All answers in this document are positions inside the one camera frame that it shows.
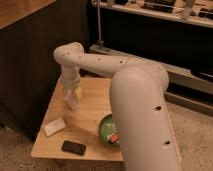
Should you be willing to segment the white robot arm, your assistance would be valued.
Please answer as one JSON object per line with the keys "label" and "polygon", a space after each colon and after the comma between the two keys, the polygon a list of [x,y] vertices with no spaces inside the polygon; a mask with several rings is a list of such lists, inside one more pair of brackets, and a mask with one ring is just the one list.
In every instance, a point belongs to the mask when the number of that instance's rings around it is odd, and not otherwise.
{"label": "white robot arm", "polygon": [[89,54],[78,42],[57,47],[53,56],[72,109],[79,105],[80,69],[111,79],[110,106],[126,171],[183,171],[164,98],[169,76],[161,64]]}

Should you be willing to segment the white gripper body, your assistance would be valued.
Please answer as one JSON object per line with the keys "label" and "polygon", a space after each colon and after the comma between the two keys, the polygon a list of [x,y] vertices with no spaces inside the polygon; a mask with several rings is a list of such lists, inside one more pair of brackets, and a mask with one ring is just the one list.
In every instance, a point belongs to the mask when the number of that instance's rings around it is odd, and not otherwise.
{"label": "white gripper body", "polygon": [[64,100],[72,110],[77,110],[82,97],[80,80],[62,79],[62,85],[64,88]]}

